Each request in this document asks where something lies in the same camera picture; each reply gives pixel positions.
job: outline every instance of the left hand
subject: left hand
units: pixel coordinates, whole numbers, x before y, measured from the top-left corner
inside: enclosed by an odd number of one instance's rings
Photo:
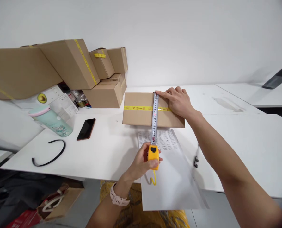
[[[126,171],[129,178],[134,181],[142,177],[147,170],[155,168],[158,166],[158,164],[163,161],[163,158],[159,157],[158,159],[154,160],[147,160],[147,154],[148,154],[148,148],[149,148],[150,142],[145,142],[140,150],[137,152],[137,155],[132,162],[131,166]]]

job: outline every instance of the pink smartwatch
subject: pink smartwatch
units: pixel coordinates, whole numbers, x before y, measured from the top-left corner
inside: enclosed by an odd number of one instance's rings
[[[115,205],[118,205],[118,206],[127,206],[130,202],[130,200],[126,200],[127,197],[124,199],[124,198],[121,198],[120,196],[117,196],[113,190],[113,187],[115,186],[117,182],[115,182],[112,187],[110,188],[110,198],[112,198],[112,201],[113,201],[113,204]]]

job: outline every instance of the avocado sticker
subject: avocado sticker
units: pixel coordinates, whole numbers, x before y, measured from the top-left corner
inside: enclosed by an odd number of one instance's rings
[[[47,102],[47,98],[46,98],[45,94],[40,93],[40,94],[38,95],[38,101],[39,101],[40,103],[42,103],[42,104],[45,104],[45,103]]]

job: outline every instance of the hand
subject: hand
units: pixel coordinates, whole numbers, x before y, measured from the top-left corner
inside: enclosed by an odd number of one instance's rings
[[[169,88],[165,92],[159,90],[155,91],[156,94],[169,100],[169,107],[177,115],[187,119],[191,114],[197,113],[191,104],[188,94],[185,89],[181,89],[179,86]]]
[[[147,170],[155,168],[158,166],[158,164],[163,161],[163,158],[159,157],[158,159],[154,160],[147,160],[147,154],[148,154],[148,148],[149,148],[150,142],[145,142],[140,150],[137,152],[137,155],[132,162],[131,166],[126,171],[127,176],[130,180],[134,181],[142,177]]]

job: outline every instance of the black phone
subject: black phone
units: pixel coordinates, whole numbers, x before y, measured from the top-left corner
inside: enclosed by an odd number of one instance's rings
[[[77,140],[89,139],[96,119],[85,120],[83,127],[77,137]]]

